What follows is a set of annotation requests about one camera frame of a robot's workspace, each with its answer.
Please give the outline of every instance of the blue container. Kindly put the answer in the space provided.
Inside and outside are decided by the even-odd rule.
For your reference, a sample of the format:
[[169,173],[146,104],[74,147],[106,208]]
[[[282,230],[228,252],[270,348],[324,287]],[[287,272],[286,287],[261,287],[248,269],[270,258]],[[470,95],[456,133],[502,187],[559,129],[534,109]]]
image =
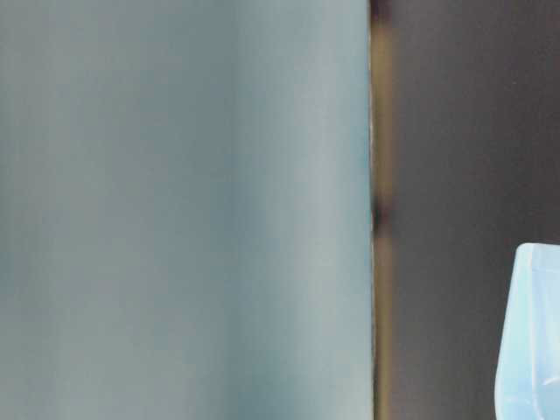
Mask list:
[[495,387],[498,420],[560,418],[560,247],[517,249]]

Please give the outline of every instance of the teal wall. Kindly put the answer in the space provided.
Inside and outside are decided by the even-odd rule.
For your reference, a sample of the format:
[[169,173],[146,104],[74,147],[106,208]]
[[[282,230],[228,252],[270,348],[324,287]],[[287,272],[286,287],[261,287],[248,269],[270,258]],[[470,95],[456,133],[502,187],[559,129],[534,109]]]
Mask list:
[[365,1],[0,0],[0,415],[370,416]]

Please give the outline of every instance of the light blue plastic object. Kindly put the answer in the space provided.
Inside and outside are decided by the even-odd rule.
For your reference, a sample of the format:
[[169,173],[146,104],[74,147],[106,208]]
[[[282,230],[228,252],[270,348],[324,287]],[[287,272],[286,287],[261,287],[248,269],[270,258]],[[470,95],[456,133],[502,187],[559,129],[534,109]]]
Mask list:
[[498,420],[560,419],[560,246],[517,249],[495,403]]

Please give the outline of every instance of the dark wall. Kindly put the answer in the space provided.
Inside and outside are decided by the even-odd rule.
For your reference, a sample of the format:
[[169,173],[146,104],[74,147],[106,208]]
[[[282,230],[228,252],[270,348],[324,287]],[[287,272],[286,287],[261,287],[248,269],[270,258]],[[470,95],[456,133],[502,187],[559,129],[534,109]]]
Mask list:
[[515,248],[560,242],[560,3],[392,6],[393,417],[493,419]]

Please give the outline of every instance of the gray wall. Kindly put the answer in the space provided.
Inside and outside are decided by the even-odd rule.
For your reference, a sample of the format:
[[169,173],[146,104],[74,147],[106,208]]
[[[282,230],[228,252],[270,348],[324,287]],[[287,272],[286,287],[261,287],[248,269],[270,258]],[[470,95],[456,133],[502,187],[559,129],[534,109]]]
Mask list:
[[0,417],[369,418],[365,10],[0,0]]
[[560,4],[392,7],[394,419],[492,419],[515,247],[560,242]]

